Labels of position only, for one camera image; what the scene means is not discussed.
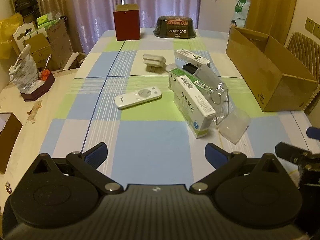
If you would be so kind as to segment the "white medicine tablet box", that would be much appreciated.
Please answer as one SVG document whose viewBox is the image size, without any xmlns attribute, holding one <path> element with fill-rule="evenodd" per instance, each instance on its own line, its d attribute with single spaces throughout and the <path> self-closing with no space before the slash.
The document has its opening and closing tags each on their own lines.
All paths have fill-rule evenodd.
<svg viewBox="0 0 320 240">
<path fill-rule="evenodd" d="M 196 138 L 206 136 L 216 117 L 216 111 L 211 104 L 186 75 L 170 74 L 169 89 L 174 92 L 174 103 L 194 136 Z"/>
</svg>

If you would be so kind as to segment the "metal hook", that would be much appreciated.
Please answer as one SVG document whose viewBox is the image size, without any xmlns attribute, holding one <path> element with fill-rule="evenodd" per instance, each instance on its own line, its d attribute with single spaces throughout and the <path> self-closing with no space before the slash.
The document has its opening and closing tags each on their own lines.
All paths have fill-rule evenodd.
<svg viewBox="0 0 320 240">
<path fill-rule="evenodd" d="M 193 76 L 196 77 L 194 85 L 216 111 L 213 123 L 219 125 L 229 115 L 227 86 L 207 65 L 198 68 Z"/>
</svg>

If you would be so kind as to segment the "white remote control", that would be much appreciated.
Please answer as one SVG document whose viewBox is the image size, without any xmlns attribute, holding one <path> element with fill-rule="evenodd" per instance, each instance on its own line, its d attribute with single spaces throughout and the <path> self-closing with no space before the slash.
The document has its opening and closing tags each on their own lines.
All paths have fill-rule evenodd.
<svg viewBox="0 0 320 240">
<path fill-rule="evenodd" d="M 162 97 L 160 89 L 156 86 L 142 88 L 137 91 L 118 95 L 114 98 L 117 109 L 125 109 L 140 105 Z"/>
</svg>

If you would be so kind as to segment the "black item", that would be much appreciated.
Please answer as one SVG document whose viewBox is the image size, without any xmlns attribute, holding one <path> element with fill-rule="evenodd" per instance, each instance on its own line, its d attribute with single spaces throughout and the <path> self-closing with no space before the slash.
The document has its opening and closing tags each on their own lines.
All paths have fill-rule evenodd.
<svg viewBox="0 0 320 240">
<path fill-rule="evenodd" d="M 185 64 L 183 65 L 182 67 L 186 72 L 189 72 L 190 74 L 194 75 L 195 72 L 198 70 L 198 67 L 191 64 L 191 63 L 188 63 L 188 64 Z"/>
</svg>

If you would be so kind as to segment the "green white mouthwash box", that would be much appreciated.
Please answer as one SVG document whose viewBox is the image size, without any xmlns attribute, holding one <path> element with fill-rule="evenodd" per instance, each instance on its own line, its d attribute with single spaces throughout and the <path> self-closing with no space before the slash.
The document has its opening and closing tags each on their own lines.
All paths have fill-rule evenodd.
<svg viewBox="0 0 320 240">
<path fill-rule="evenodd" d="M 195 76 L 189 74 L 188 72 L 181 70 L 180 68 L 174 68 L 169 72 L 169 89 L 174 91 L 176 78 L 180 76 L 187 76 L 189 80 L 195 85 L 197 89 L 204 92 L 209 92 L 211 88 L 203 83 L 201 80 L 196 78 Z"/>
</svg>

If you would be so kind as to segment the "white ointment box with bird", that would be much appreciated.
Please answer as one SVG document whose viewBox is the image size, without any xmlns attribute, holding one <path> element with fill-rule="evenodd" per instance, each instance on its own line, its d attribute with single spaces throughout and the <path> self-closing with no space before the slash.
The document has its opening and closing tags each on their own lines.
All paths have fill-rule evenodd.
<svg viewBox="0 0 320 240">
<path fill-rule="evenodd" d="M 191 51 L 188 51 L 186 49 L 178 49 L 175 51 L 175 57 L 187 62 L 191 63 L 192 65 L 196 67 L 201 67 L 203 65 L 210 66 L 210 61 L 204 57 L 201 57 L 200 55 L 194 54 Z"/>
</svg>

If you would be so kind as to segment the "white power adapter plug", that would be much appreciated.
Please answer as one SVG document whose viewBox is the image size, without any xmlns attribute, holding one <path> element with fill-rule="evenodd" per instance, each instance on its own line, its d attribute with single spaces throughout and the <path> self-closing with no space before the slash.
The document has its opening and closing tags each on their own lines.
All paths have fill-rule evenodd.
<svg viewBox="0 0 320 240">
<path fill-rule="evenodd" d="M 146 65 L 148 72 L 162 72 L 165 68 L 166 59 L 159 55 L 144 54 L 143 63 Z"/>
</svg>

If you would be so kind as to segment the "large open cardboard box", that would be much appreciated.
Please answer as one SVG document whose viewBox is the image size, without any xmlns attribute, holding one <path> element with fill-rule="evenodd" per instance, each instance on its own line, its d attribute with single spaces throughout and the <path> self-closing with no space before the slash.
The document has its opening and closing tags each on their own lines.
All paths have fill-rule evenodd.
<svg viewBox="0 0 320 240">
<path fill-rule="evenodd" d="M 263 112 L 304 110 L 318 86 L 306 66 L 271 35 L 232 27 L 226 54 Z"/>
</svg>

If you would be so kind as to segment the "quilted beige chair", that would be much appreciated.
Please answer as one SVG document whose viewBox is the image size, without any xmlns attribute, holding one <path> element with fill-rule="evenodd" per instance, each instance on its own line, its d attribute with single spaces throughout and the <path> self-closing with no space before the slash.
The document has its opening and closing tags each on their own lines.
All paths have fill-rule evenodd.
<svg viewBox="0 0 320 240">
<path fill-rule="evenodd" d="M 302 33 L 295 32 L 290 38 L 287 50 L 306 66 L 318 82 L 317 88 L 304 108 L 304 112 L 310 114 L 319 102 L 319 44 Z"/>
</svg>

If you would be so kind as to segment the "brown box at left edge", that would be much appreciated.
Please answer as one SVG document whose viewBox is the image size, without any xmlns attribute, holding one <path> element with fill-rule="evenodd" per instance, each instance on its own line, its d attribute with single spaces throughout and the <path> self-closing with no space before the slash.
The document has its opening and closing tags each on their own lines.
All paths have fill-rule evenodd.
<svg viewBox="0 0 320 240">
<path fill-rule="evenodd" d="M 0 172 L 5 174 L 10 155 L 19 132 L 21 122 L 14 113 L 1 113 L 1 136 L 0 136 Z"/>
</svg>

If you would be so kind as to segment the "dark wooden tray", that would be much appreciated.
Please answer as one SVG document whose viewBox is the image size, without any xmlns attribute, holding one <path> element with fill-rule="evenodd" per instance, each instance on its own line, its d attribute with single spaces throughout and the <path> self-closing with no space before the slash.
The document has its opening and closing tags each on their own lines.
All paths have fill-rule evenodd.
<svg viewBox="0 0 320 240">
<path fill-rule="evenodd" d="M 45 70 L 41 78 L 31 87 L 31 92 L 27 94 L 21 93 L 21 96 L 25 102 L 36 101 L 50 90 L 54 82 L 55 77 L 52 72 Z"/>
</svg>

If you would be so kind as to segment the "crumpled silver foil bag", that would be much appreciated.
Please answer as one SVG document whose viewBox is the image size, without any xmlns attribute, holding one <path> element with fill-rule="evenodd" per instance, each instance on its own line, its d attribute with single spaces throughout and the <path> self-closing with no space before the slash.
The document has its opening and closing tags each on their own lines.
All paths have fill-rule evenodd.
<svg viewBox="0 0 320 240">
<path fill-rule="evenodd" d="M 21 93 L 28 93 L 33 83 L 39 79 L 39 71 L 30 53 L 31 45 L 26 45 L 15 64 L 9 68 L 10 82 Z"/>
</svg>

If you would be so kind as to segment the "brown cardboard box stack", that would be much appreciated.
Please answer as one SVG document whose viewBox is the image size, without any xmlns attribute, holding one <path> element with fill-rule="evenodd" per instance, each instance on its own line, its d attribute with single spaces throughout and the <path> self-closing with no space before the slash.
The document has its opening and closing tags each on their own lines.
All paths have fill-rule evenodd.
<svg viewBox="0 0 320 240">
<path fill-rule="evenodd" d="M 18 27 L 12 35 L 16 53 L 30 45 L 30 53 L 39 69 L 62 70 L 73 54 L 72 45 L 64 20 L 59 20 L 49 28 L 36 29 L 33 23 Z"/>
</svg>

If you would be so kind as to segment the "golden brown curtain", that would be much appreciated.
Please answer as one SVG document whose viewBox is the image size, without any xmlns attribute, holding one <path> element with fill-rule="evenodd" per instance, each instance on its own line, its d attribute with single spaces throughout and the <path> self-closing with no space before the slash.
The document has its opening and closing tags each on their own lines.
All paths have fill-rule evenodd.
<svg viewBox="0 0 320 240">
<path fill-rule="evenodd" d="M 246 28 L 271 35 L 285 44 L 297 0 L 251 0 Z"/>
</svg>

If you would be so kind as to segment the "green white snack bag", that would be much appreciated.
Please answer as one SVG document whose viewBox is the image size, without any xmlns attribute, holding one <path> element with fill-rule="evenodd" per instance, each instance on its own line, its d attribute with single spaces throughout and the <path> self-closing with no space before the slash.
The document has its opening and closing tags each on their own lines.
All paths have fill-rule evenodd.
<svg viewBox="0 0 320 240">
<path fill-rule="evenodd" d="M 250 5 L 251 0 L 236 0 L 234 14 L 229 25 L 230 29 L 232 27 L 245 27 Z"/>
</svg>

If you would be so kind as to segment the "black Honglu food container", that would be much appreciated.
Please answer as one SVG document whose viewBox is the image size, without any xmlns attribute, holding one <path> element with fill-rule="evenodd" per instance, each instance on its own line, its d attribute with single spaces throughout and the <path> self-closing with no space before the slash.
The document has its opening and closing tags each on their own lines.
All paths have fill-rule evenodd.
<svg viewBox="0 0 320 240">
<path fill-rule="evenodd" d="M 161 38 L 195 38 L 193 20 L 184 16 L 160 16 L 153 34 Z"/>
</svg>

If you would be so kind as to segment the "dark red paper bag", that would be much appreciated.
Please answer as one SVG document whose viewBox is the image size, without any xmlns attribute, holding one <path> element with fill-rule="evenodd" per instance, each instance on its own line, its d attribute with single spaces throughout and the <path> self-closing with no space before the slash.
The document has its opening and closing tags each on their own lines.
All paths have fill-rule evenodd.
<svg viewBox="0 0 320 240">
<path fill-rule="evenodd" d="M 137 4 L 119 4 L 113 12 L 117 41 L 140 39 L 140 16 Z"/>
</svg>

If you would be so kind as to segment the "yellow plastic bag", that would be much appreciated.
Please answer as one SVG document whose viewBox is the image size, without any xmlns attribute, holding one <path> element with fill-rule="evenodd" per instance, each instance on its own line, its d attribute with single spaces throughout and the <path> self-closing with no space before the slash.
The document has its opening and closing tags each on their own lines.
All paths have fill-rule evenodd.
<svg viewBox="0 0 320 240">
<path fill-rule="evenodd" d="M 0 59 L 6 60 L 9 58 L 12 41 L 11 37 L 18 27 L 23 24 L 23 17 L 16 13 L 13 16 L 0 21 Z"/>
</svg>

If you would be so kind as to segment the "folding step ladder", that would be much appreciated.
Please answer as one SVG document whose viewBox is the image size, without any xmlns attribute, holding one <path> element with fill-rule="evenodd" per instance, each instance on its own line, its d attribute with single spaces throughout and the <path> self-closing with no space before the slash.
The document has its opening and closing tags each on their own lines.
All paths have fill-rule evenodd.
<svg viewBox="0 0 320 240">
<path fill-rule="evenodd" d="M 40 17 L 37 0 L 10 0 L 10 2 L 14 11 L 22 15 L 24 23 L 36 23 Z"/>
</svg>

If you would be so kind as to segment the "beige wall socket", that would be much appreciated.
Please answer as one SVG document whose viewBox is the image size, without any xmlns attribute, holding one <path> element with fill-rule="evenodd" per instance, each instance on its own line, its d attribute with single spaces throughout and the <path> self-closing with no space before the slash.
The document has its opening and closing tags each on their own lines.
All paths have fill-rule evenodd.
<svg viewBox="0 0 320 240">
<path fill-rule="evenodd" d="M 320 38 L 320 24 L 310 18 L 306 18 L 305 29 L 312 33 L 315 37 Z"/>
</svg>

